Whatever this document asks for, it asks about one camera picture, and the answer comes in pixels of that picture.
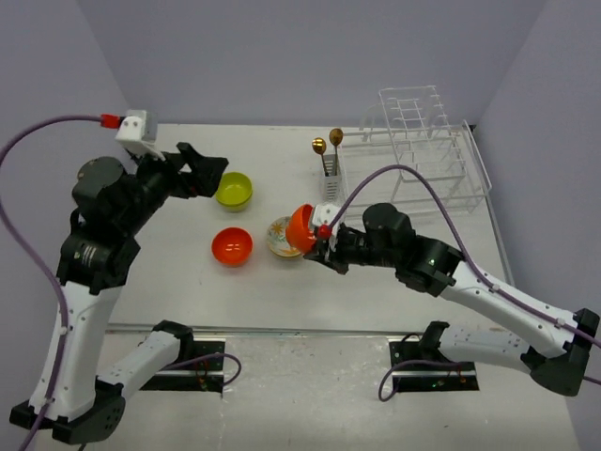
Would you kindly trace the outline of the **green bowl back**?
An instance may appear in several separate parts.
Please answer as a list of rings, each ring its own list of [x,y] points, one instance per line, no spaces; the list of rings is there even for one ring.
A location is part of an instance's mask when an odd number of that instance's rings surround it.
[[[234,208],[247,203],[252,194],[253,184],[248,176],[228,172],[222,176],[215,198],[221,205]]]

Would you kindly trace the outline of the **green bowl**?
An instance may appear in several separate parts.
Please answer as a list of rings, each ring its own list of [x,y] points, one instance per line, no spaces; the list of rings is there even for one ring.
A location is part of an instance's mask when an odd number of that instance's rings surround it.
[[[247,203],[252,194],[253,184],[248,176],[228,172],[222,176],[215,198],[221,205],[234,208]]]
[[[216,198],[219,206],[228,212],[241,212],[247,210],[252,203],[252,197],[246,196],[244,199],[241,197],[234,198]]]

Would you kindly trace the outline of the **green bowl front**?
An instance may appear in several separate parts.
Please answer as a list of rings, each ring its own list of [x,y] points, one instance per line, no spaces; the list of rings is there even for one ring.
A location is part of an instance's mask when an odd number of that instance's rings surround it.
[[[241,212],[247,210],[252,203],[252,197],[246,196],[244,199],[241,197],[234,198],[216,198],[219,206],[228,212]]]

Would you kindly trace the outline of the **orange bowl front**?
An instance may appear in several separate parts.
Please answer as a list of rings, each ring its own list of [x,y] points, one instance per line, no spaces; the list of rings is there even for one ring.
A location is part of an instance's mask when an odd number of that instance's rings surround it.
[[[218,232],[211,243],[213,257],[226,267],[244,265],[254,250],[251,234],[240,227],[227,227]]]

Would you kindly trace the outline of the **orange bowl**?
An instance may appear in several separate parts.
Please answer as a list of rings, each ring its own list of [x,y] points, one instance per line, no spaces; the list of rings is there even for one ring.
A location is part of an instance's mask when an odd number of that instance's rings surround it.
[[[254,250],[251,234],[240,227],[227,227],[218,232],[211,243],[213,257],[226,267],[244,265]]]
[[[292,214],[285,230],[288,243],[303,255],[308,254],[320,239],[320,225],[313,223],[316,206],[303,204]]]

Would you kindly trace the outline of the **orange bowl back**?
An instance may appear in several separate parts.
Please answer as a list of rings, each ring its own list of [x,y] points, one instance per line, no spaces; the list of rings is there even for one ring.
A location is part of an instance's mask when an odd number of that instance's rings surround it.
[[[320,225],[313,223],[316,206],[303,204],[292,214],[285,230],[288,243],[303,255],[308,254],[320,239]]]

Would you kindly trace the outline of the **floral white bowl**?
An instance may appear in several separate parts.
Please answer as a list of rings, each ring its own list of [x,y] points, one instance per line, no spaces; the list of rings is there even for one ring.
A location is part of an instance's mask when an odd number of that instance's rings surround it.
[[[283,216],[274,220],[267,230],[267,246],[271,249],[295,249],[286,238],[286,228],[291,217]]]

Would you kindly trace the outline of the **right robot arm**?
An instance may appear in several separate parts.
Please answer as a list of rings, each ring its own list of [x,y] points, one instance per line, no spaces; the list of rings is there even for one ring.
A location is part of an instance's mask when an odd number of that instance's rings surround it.
[[[409,217],[388,203],[367,208],[361,230],[336,223],[333,204],[303,205],[286,237],[304,258],[339,274],[349,266],[390,268],[407,288],[457,303],[492,320],[497,331],[470,331],[431,322],[409,358],[393,365],[446,367],[467,362],[512,368],[555,394],[574,397],[586,368],[600,318],[583,308],[570,312],[485,273],[453,246],[421,236]]]

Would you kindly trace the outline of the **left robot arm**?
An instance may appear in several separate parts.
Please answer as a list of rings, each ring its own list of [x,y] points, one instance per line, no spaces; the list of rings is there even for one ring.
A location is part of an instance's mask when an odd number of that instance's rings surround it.
[[[228,166],[188,143],[162,158],[142,157],[134,173],[113,157],[82,166],[71,195],[70,233],[50,278],[59,306],[33,395],[11,409],[10,424],[48,428],[66,444],[100,442],[121,421],[127,400],[159,371],[193,362],[191,328],[168,320],[123,360],[99,372],[109,319],[140,246],[138,232],[170,197],[211,198]]]

